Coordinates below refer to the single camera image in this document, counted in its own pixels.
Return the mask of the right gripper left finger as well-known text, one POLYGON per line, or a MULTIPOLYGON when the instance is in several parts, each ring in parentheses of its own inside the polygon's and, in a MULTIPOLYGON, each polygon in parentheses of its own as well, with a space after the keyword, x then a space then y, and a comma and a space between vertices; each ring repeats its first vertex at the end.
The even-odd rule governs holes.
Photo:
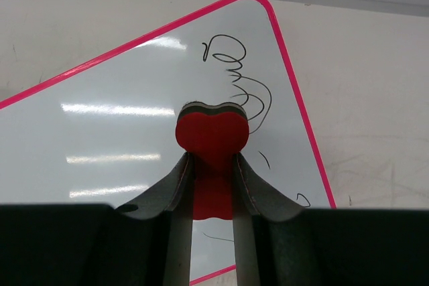
POLYGON ((183 154, 164 178, 116 208, 127 217, 127 285, 188 285, 194 158, 183 154))

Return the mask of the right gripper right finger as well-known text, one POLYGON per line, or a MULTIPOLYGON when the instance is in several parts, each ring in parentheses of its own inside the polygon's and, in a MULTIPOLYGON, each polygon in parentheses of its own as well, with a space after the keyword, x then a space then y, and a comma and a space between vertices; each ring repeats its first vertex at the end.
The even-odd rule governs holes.
POLYGON ((298 285, 305 278, 303 207, 233 158, 233 233, 238 285, 298 285))

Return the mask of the red whiteboard eraser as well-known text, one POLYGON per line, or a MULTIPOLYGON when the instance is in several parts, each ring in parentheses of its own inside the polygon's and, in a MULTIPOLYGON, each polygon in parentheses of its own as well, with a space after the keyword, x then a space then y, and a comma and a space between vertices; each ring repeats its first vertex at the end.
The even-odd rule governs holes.
POLYGON ((233 158, 249 138, 245 110, 234 102, 189 102, 179 112, 175 136, 194 157, 193 219, 232 219, 233 158))

